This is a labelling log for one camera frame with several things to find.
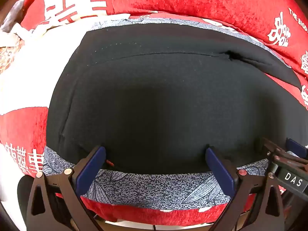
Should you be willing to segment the red wedding quilt roll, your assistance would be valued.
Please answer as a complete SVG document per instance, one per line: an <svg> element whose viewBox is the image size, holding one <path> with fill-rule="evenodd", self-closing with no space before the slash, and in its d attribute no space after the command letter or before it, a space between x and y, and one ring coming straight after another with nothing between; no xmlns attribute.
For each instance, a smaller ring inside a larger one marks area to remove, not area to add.
<svg viewBox="0 0 308 231"><path fill-rule="evenodd" d="M25 0L22 26L68 24L86 17L165 12L211 19L264 42L307 75L307 18L295 0Z"/></svg>

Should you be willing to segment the black pants with patterned hem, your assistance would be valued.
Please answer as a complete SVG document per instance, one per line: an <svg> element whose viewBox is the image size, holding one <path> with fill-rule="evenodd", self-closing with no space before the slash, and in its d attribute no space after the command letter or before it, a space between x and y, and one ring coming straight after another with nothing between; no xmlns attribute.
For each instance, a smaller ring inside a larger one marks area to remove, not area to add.
<svg viewBox="0 0 308 231"><path fill-rule="evenodd" d="M248 35L178 19L78 23L50 31L52 85L43 171L106 150L86 198L98 205L189 210L228 202L207 146L250 174L259 137L307 145L295 72Z"/></svg>

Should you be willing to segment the red wedding blanket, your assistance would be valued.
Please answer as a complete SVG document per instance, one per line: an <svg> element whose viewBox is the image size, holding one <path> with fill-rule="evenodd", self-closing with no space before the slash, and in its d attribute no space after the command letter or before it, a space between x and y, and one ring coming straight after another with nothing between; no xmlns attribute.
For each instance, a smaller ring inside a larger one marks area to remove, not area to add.
<svg viewBox="0 0 308 231"><path fill-rule="evenodd" d="M162 18L202 23L227 32L247 35L209 19L171 18L170 16L163 17L161 14L152 18L131 18L127 14L86 18L68 25L119 21L121 19ZM53 29L48 30L41 37L31 38L29 42L25 43L16 54L11 66L1 74L1 144L23 173L23 178L18 184L18 199L25 220L33 181L39 173L44 173L44 149L46 146L49 105L53 94L52 85L55 76L59 72L59 67L54 66L49 61L56 40L54 36L50 35L50 31ZM303 86L302 98L307 102L304 79L298 74L296 76ZM255 140L254 148L258 154L266 159L266 155L260 152L261 138L264 137L259 137ZM273 176L274 174L267 171L267 168L262 176ZM279 184L278 186L284 211L284 230L307 230L307 200L297 197ZM93 200L87 199L86 194L80 198L92 217L97 215L110 222L130 221L149 224L151 227L156 227L157 225L193 226L210 223L212 227L229 203L231 198L227 197L229 198L227 203L189 210L157 210L108 203L98 205ZM244 212L241 215L248 216L254 198L255 194L249 195Z"/></svg>

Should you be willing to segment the grey clothes pile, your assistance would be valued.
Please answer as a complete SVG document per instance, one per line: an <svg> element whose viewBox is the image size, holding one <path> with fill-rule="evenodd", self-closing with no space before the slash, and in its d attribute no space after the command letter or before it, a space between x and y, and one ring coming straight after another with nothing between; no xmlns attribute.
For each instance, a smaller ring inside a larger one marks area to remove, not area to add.
<svg viewBox="0 0 308 231"><path fill-rule="evenodd" d="M1 48L15 46L17 38L10 31L16 23L18 16L23 13L24 0L18 0L1 25Z"/></svg>

